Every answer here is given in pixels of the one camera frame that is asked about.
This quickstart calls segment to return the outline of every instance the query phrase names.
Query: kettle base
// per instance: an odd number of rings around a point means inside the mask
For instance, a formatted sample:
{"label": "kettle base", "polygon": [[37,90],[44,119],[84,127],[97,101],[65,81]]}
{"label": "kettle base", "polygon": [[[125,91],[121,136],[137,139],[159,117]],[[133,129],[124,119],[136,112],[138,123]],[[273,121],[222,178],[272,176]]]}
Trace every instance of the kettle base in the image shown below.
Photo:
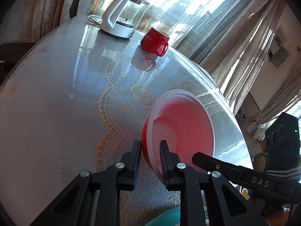
{"label": "kettle base", "polygon": [[122,39],[132,38],[135,32],[135,28],[126,27],[120,24],[115,24],[113,28],[109,28],[103,24],[100,24],[100,29],[109,36]]}

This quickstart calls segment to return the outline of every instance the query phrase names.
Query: metal screw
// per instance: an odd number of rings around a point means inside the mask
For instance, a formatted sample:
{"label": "metal screw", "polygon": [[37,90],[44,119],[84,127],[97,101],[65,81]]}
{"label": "metal screw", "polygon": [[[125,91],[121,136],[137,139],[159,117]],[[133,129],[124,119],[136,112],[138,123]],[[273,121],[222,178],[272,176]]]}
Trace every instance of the metal screw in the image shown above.
{"label": "metal screw", "polygon": [[89,172],[88,171],[82,171],[81,173],[80,173],[80,176],[82,176],[82,177],[87,177],[87,176],[89,176]]}
{"label": "metal screw", "polygon": [[122,162],[118,162],[118,163],[116,163],[115,167],[119,168],[119,169],[124,168],[124,164]]}
{"label": "metal screw", "polygon": [[177,168],[184,169],[185,167],[186,167],[185,163],[180,162],[177,164]]}
{"label": "metal screw", "polygon": [[220,177],[221,176],[221,174],[218,171],[213,171],[211,174],[212,174],[213,177]]}

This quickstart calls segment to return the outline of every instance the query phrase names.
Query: bowl rim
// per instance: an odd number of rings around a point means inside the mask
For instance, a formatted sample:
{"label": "bowl rim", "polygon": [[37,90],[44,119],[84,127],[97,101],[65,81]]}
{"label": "bowl rim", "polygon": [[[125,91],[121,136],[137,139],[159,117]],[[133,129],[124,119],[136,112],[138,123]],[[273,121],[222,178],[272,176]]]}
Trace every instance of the bowl rim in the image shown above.
{"label": "bowl rim", "polygon": [[153,149],[152,146],[150,145],[152,143],[152,127],[153,127],[153,122],[155,119],[155,114],[156,114],[156,110],[158,109],[159,105],[166,100],[167,98],[169,98],[170,96],[174,95],[174,94],[183,94],[186,96],[189,96],[191,98],[193,98],[194,100],[196,100],[205,110],[210,123],[211,123],[211,127],[212,127],[212,133],[213,133],[213,151],[212,151],[212,156],[215,152],[215,135],[214,135],[214,128],[213,128],[213,124],[212,124],[212,120],[210,118],[210,115],[207,111],[207,109],[205,108],[204,104],[192,93],[186,91],[186,90],[182,90],[182,89],[172,89],[169,90],[167,92],[165,92],[164,94],[162,94],[157,101],[155,102],[150,115],[148,117],[148,123],[147,123],[147,127],[146,127],[146,148],[147,148],[147,154],[148,154],[148,158],[150,161],[150,164],[152,166],[152,169],[154,171],[154,173],[156,174],[156,176],[158,177],[158,179],[163,182],[163,175],[161,174],[160,170],[158,169],[156,163],[155,163],[155,157],[154,157],[154,153],[153,153]]}

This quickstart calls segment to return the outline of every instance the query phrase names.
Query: round table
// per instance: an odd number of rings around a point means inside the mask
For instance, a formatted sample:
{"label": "round table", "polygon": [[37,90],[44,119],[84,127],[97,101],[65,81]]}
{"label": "round table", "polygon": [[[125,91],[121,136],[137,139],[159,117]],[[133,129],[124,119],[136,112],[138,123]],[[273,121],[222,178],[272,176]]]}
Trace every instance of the round table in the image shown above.
{"label": "round table", "polygon": [[[247,146],[209,74],[176,50],[164,57],[104,35],[76,16],[40,40],[0,91],[0,201],[17,226],[29,225],[82,170],[120,161],[156,99],[170,89],[193,93],[214,127],[214,157],[252,168]],[[121,225],[144,225],[180,204],[143,156],[136,190],[121,192]]]}

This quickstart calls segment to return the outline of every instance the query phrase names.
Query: electric kettle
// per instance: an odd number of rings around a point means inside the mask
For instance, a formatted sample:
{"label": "electric kettle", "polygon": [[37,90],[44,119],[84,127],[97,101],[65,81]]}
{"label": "electric kettle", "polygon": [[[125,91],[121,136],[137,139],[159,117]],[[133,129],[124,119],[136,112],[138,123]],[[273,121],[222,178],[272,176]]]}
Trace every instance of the electric kettle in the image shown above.
{"label": "electric kettle", "polygon": [[102,15],[102,32],[117,38],[131,38],[149,4],[146,0],[113,0]]}

